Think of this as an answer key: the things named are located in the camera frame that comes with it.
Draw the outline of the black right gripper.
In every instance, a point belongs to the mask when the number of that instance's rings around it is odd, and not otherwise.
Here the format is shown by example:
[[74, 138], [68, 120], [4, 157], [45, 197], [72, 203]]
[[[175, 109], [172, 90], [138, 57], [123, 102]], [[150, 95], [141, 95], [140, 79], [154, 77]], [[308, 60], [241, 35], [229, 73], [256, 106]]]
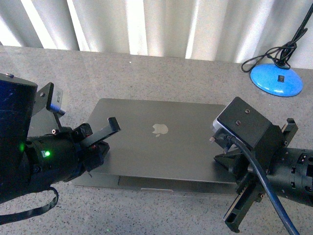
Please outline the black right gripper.
[[224, 153], [214, 159], [235, 176], [237, 198], [224, 216], [228, 228], [238, 233], [239, 225], [254, 202], [268, 195], [274, 209], [289, 233], [297, 232], [278, 197], [298, 198], [295, 174], [298, 169], [298, 150], [289, 149], [298, 127], [292, 118], [280, 128], [269, 127], [255, 148], [246, 146], [234, 135], [220, 128], [214, 142]]

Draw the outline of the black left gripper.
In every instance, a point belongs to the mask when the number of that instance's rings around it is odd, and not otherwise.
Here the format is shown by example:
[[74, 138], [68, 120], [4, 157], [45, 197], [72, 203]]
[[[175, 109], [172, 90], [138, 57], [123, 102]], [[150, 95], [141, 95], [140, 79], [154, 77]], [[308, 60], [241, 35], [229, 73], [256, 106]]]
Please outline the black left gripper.
[[87, 123], [56, 134], [29, 137], [25, 146], [24, 171], [31, 183], [70, 181], [103, 165], [110, 146], [104, 139], [121, 130], [115, 117], [93, 133]]

